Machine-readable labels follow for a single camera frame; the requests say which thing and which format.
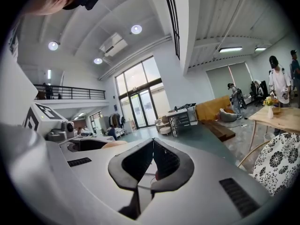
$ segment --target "wooden platform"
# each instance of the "wooden platform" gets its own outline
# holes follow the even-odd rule
[[[202,120],[201,123],[205,125],[222,142],[235,137],[235,132],[222,126],[216,121]]]

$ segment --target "gray bean bag chair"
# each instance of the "gray bean bag chair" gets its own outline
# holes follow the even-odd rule
[[[223,122],[234,122],[238,118],[238,115],[225,112],[223,108],[220,108],[220,118]]]

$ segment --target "roller shade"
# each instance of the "roller shade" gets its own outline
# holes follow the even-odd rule
[[[231,95],[232,90],[228,90],[227,84],[233,83],[228,66],[219,67],[213,70],[206,71],[210,80],[215,98],[220,98],[225,95]]]
[[[237,63],[229,66],[235,86],[242,90],[243,95],[249,95],[251,91],[251,77],[246,67],[246,64]]]

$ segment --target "round ceiling light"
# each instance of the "round ceiling light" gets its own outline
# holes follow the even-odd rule
[[[102,63],[102,59],[101,59],[101,58],[96,58],[96,59],[94,60],[94,63],[95,63],[95,64],[101,64],[101,63]]]
[[[139,34],[139,33],[141,33],[142,30],[143,30],[143,29],[142,29],[142,27],[141,27],[140,25],[134,25],[134,26],[131,28],[131,32],[132,32],[133,34]]]
[[[57,44],[57,42],[54,42],[54,41],[53,41],[53,42],[49,43],[48,48],[49,48],[51,51],[57,50],[57,49],[58,49],[58,44]]]

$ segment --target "green floor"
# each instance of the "green floor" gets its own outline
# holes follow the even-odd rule
[[[143,128],[134,131],[131,134],[122,136],[120,140],[130,143],[140,139],[146,140],[148,138],[158,137],[202,149],[222,157],[232,164],[236,163],[235,156],[205,126],[194,125],[189,128],[190,129],[182,132],[178,137],[173,137],[172,134],[169,134],[168,136],[161,135],[157,132],[155,127]]]

